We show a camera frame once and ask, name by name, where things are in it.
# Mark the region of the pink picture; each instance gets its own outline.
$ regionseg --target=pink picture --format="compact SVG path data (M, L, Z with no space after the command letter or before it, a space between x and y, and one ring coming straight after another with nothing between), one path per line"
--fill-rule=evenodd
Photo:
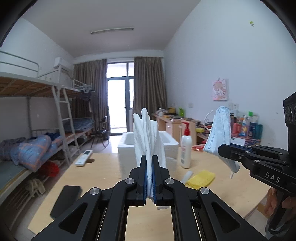
M227 100L227 81L218 79L213 83L213 100Z

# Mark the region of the ceiling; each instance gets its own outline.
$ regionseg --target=ceiling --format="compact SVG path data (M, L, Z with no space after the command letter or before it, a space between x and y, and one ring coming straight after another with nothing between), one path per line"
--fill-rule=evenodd
M200 0L38 0L24 18L72 56L163 50ZM134 27L91 35L91 31Z

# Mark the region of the surgical mask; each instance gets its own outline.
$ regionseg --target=surgical mask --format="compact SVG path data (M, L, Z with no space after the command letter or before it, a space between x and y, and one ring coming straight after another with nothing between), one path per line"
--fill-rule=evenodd
M212 128L208 129L205 126L205 120L207 116L213 111L216 111L216 114L214 115ZM230 168L230 178L232 178L233 173L239 171L239 164L234 160L221 157L218 154L218 148L222 144L230 145L231 132L229 108L221 106L217 110L210 111L210 113L206 115L204 120L204 127L210 131L209 137L204 147L204 151L219 157Z

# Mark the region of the mask ear loop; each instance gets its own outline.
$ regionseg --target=mask ear loop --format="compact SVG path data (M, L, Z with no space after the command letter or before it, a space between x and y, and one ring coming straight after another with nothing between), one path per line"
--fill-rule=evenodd
M207 128L207 127L205 126L205 120L207 119L207 116L208 116L210 113L212 113L213 111L216 111L216 110L211 110L211 111L205 116L205 119L204 119L204 128L205 128L206 130L208 130L208 131L210 131L211 129L209 129L209 128Z

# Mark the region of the brown curtain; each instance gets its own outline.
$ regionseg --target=brown curtain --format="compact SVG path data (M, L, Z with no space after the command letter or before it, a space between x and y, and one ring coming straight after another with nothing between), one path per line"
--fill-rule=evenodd
M74 78L82 83L92 84L95 92L91 92L93 114L89 112L89 102L76 97L72 100L72 115L74 118L95 116L97 128L99 127L99 121L104 116L108 116L107 129L110 130L106 73L106 59L74 65Z
M146 108L151 116L159 107L167 108L167 96L161 58L135 57L133 112Z

